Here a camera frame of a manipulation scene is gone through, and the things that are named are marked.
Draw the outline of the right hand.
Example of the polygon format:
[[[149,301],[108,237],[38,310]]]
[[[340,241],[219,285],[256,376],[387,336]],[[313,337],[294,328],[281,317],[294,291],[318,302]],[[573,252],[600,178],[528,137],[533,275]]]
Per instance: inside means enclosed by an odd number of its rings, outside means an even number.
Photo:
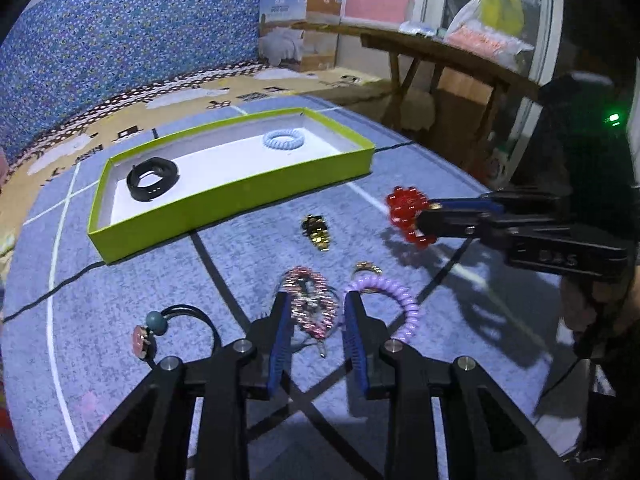
[[[623,333],[639,321],[639,269],[634,278],[625,278],[620,284],[593,283],[589,292],[569,278],[560,285],[561,318],[575,335],[585,333],[596,322],[598,313],[616,315],[613,330]]]

